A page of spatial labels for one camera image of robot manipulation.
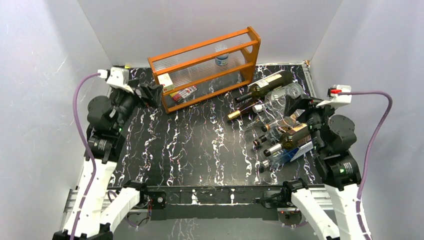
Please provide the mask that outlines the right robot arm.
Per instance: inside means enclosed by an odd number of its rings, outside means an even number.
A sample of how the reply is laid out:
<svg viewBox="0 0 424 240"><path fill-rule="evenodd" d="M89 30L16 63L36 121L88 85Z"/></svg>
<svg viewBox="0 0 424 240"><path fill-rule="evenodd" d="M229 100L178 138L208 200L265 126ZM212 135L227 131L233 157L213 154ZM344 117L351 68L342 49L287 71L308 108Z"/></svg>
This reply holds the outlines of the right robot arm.
<svg viewBox="0 0 424 240"><path fill-rule="evenodd" d="M303 110L297 118L305 123L314 149L314 163L328 193L336 217L333 221L313 198L301 179L286 181L282 202L297 207L320 240L370 240L363 205L358 190L362 182L357 161L350 147L357 141L355 124L335 110L349 105L351 95L332 93L329 100L302 94L287 96L284 113Z"/></svg>

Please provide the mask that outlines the clear glass bottle black cap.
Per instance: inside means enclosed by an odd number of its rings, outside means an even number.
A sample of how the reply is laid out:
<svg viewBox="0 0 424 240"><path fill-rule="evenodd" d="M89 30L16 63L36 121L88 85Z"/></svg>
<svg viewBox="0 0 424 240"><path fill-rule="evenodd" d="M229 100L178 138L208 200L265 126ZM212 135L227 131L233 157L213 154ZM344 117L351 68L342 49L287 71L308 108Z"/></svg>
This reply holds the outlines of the clear glass bottle black cap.
<svg viewBox="0 0 424 240"><path fill-rule="evenodd" d="M295 118L292 118L290 116L285 116L282 118L277 118L275 120L272 120L269 123L266 123L263 125L260 129L266 133L267 131L275 128L275 127L293 127L297 125L298 122Z"/></svg>

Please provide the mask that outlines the brown wine bottle silver cap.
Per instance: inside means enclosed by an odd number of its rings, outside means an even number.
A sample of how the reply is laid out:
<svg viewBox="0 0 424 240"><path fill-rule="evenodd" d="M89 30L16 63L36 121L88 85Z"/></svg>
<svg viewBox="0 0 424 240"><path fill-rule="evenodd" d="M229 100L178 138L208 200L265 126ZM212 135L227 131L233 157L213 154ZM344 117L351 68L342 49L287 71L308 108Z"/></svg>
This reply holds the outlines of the brown wine bottle silver cap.
<svg viewBox="0 0 424 240"><path fill-rule="evenodd" d="M269 157L280 150L293 150L306 144L310 140L311 137L308 125L300 123L283 133L279 141L275 145L265 149L263 154Z"/></svg>

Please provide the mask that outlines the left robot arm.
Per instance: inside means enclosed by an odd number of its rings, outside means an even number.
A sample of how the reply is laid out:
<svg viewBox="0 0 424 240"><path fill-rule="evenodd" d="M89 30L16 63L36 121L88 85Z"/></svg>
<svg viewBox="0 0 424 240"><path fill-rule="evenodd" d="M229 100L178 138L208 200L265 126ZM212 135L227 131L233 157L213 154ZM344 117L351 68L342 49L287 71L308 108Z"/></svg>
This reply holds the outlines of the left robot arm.
<svg viewBox="0 0 424 240"><path fill-rule="evenodd" d="M70 216L63 229L53 234L54 240L111 240L132 208L147 206L147 185L136 180L127 181L109 206L103 204L126 142L124 125L135 109L158 108L162 91L162 85L147 84L130 92L116 88L110 96L99 95L88 103L88 128L78 129L85 146L78 192Z"/></svg>

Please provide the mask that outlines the clear round glass bottle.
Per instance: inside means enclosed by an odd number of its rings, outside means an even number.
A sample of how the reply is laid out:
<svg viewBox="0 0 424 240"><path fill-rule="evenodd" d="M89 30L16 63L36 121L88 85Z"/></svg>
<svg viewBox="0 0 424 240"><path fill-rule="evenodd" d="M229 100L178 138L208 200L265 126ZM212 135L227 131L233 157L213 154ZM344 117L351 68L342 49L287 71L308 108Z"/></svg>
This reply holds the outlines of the clear round glass bottle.
<svg viewBox="0 0 424 240"><path fill-rule="evenodd" d="M304 94L304 89L297 82L292 82L286 86L276 88L264 97L261 103L257 103L252 107L254 113L265 112L272 115L284 115L286 106L286 96L297 98Z"/></svg>

